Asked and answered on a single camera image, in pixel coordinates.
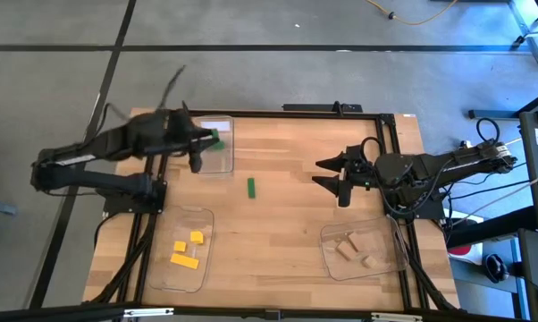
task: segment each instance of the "table leg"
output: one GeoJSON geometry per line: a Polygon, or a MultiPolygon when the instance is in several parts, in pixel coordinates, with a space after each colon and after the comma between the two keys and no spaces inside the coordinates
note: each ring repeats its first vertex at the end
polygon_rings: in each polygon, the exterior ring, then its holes
{"type": "Polygon", "coordinates": [[[487,241],[507,235],[515,235],[517,229],[525,228],[534,230],[537,228],[535,208],[529,206],[510,212],[493,219],[485,220],[480,224],[466,225],[454,229],[450,233],[448,248],[466,246],[478,242],[487,241]]]}
{"type": "Polygon", "coordinates": [[[504,119],[513,120],[518,119],[519,114],[522,112],[537,112],[538,111],[538,97],[529,102],[526,106],[523,106],[518,111],[505,111],[505,110],[470,110],[467,112],[470,119],[489,117],[492,119],[504,119]]]}

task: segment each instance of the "wooden block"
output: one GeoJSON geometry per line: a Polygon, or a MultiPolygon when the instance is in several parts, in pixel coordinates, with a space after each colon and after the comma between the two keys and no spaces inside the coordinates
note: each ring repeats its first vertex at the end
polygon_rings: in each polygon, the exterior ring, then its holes
{"type": "Polygon", "coordinates": [[[376,268],[378,266],[378,260],[371,255],[364,257],[361,261],[362,266],[366,268],[376,268]]]}
{"type": "Polygon", "coordinates": [[[351,233],[349,235],[349,242],[352,245],[352,247],[355,248],[357,251],[365,251],[366,250],[366,240],[363,237],[363,235],[359,233],[351,233]]]}
{"type": "Polygon", "coordinates": [[[204,243],[204,235],[200,231],[194,231],[189,233],[189,239],[191,242],[201,245],[204,243]]]}
{"type": "Polygon", "coordinates": [[[355,250],[346,241],[341,242],[339,246],[337,246],[337,251],[347,260],[352,260],[357,256],[355,250]]]}
{"type": "Polygon", "coordinates": [[[183,267],[189,267],[193,269],[198,269],[199,259],[190,258],[180,254],[173,254],[170,261],[173,264],[182,265],[183,267]]]}
{"type": "Polygon", "coordinates": [[[180,251],[180,252],[186,251],[186,242],[185,241],[176,241],[173,244],[173,251],[180,251]]]}

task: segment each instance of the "white object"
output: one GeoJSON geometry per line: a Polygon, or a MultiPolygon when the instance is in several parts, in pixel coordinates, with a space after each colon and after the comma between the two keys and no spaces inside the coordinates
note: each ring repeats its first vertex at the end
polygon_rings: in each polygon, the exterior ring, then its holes
{"type": "Polygon", "coordinates": [[[210,129],[210,130],[217,129],[218,131],[230,131],[231,130],[231,124],[227,121],[222,121],[222,122],[203,121],[201,123],[201,127],[203,127],[204,129],[210,129]]]}
{"type": "MultiPolygon", "coordinates": [[[[448,209],[446,208],[444,209],[444,214],[448,214],[448,209]]],[[[461,213],[459,211],[451,212],[452,218],[463,218],[465,216],[467,216],[467,214],[461,213]]],[[[477,222],[478,224],[483,222],[483,218],[478,217],[478,216],[471,216],[471,219],[477,222]]],[[[478,242],[477,244],[472,245],[472,248],[466,255],[459,256],[459,255],[448,254],[448,256],[450,256],[451,258],[466,261],[468,263],[482,265],[482,256],[483,256],[482,254],[483,254],[483,245],[480,242],[478,242]]]]}

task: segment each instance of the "clear plastic container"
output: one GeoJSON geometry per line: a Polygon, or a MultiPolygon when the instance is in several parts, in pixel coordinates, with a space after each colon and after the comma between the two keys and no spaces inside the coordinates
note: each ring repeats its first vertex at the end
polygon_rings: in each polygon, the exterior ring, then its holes
{"type": "Polygon", "coordinates": [[[206,277],[209,254],[214,238],[214,214],[203,208],[173,207],[158,217],[156,236],[152,243],[153,264],[149,283],[164,291],[197,292],[206,277]],[[189,233],[200,231],[204,243],[196,245],[189,233]],[[170,261],[175,242],[186,242],[186,251],[175,252],[199,260],[198,269],[184,267],[170,261]]]}
{"type": "Polygon", "coordinates": [[[206,115],[193,119],[196,126],[216,129],[220,142],[201,153],[200,174],[228,174],[233,171],[233,118],[206,115]]]}
{"type": "Polygon", "coordinates": [[[321,230],[321,252],[329,276],[337,281],[379,275],[406,269],[408,254],[401,242],[396,221],[388,217],[327,225],[321,230]],[[349,236],[355,234],[353,246],[349,236]],[[340,245],[354,250],[346,257],[338,250],[340,245]]]}

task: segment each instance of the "black floor stripe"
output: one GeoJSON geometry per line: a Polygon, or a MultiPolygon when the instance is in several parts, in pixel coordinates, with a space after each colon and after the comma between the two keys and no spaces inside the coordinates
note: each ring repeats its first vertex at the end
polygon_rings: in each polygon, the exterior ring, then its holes
{"type": "Polygon", "coordinates": [[[527,45],[0,45],[0,52],[433,52],[528,53],[527,45]]]}
{"type": "MultiPolygon", "coordinates": [[[[98,92],[98,99],[95,104],[92,116],[90,117],[90,121],[88,123],[85,140],[88,140],[93,135],[95,135],[95,132],[97,130],[98,122],[100,120],[103,106],[106,101],[106,96],[108,95],[108,90],[110,89],[110,84],[112,83],[112,78],[114,76],[116,65],[118,64],[118,58],[120,56],[120,51],[116,49],[124,43],[124,38],[126,36],[126,32],[128,31],[135,5],[136,0],[129,0],[128,6],[126,7],[126,13],[124,14],[122,25],[118,33],[118,37],[116,38],[116,42],[114,44],[114,51],[110,56],[110,60],[106,67],[105,76],[102,80],[102,84],[98,92]]],[[[80,164],[77,165],[76,170],[80,171],[84,170],[84,168],[85,164],[80,164]]],[[[71,186],[69,187],[67,193],[70,195],[75,195],[77,192],[78,188],[75,186],[71,186]]],[[[63,246],[64,235],[66,233],[68,223],[71,219],[71,213],[75,201],[76,197],[65,197],[62,201],[60,212],[57,215],[55,231],[50,240],[45,260],[43,261],[43,265],[38,276],[35,290],[30,299],[30,309],[38,309],[43,306],[46,292],[48,291],[48,285],[50,284],[51,277],[53,275],[53,272],[55,271],[56,260],[58,258],[58,254],[61,250],[61,247],[63,246]]]]}

